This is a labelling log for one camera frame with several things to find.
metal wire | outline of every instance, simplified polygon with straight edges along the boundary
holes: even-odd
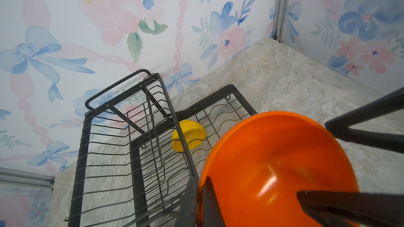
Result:
[[[190,151],[190,165],[184,152],[172,149],[175,126],[162,84],[157,80],[140,86],[145,100],[121,115],[117,110],[125,100],[86,117],[91,123],[83,127],[80,149],[90,151],[79,157],[86,162],[77,168],[76,177],[83,171],[85,176],[75,181],[75,186],[84,183],[84,189],[72,198],[72,203],[81,199],[82,208],[65,220],[80,215],[80,226],[85,227],[172,226],[191,166],[195,164],[200,174],[220,136],[250,116],[231,94],[189,117],[207,131],[206,139]]]

wire rack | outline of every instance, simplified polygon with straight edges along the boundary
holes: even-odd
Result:
[[[139,76],[117,96],[109,91]],[[123,108],[127,100],[140,102]],[[175,112],[159,74],[140,70],[86,102],[68,226],[173,226],[188,179],[229,128],[256,114],[233,85]],[[189,151],[179,121],[199,122],[206,139]],[[184,152],[172,149],[178,130]]]

blue flower center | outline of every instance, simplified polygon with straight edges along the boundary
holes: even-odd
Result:
[[[143,6],[150,10],[154,6],[154,1],[153,0],[143,0]]]

yellow bowl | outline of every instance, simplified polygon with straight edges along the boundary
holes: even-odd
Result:
[[[182,132],[184,133],[184,137],[189,149],[193,149],[199,146],[202,143],[202,141],[206,139],[206,130],[198,122],[185,119],[182,120],[179,123],[179,125],[181,127]],[[181,145],[181,141],[179,140],[177,130],[173,131],[171,139],[173,140],[171,142],[171,146],[175,151],[177,152],[184,151]]]

gray stone surface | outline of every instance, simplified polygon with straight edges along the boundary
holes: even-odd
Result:
[[[264,38],[174,97],[173,105],[176,110],[187,108],[227,84],[234,84],[258,113],[291,111],[305,115],[320,124],[382,96],[381,93],[282,43]],[[219,135],[230,126],[231,124],[223,127]],[[403,134],[404,116],[403,113],[396,112],[359,124],[355,128]],[[404,193],[404,155],[339,142],[353,166],[361,191]],[[66,222],[62,221],[69,215],[75,168],[76,165],[72,164],[55,178],[48,227],[67,226]],[[122,186],[127,186],[129,181],[122,181]],[[108,184],[112,184],[112,181],[105,179],[86,186],[88,189],[101,189],[108,187]],[[129,197],[130,192],[114,195],[114,198],[120,199]],[[90,207],[93,200],[94,198],[88,198],[83,207]],[[124,215],[127,210],[132,209],[133,204],[127,204],[114,211],[120,211]],[[93,212],[91,217],[108,219],[108,212]],[[114,222],[105,226],[120,225],[121,223]]]

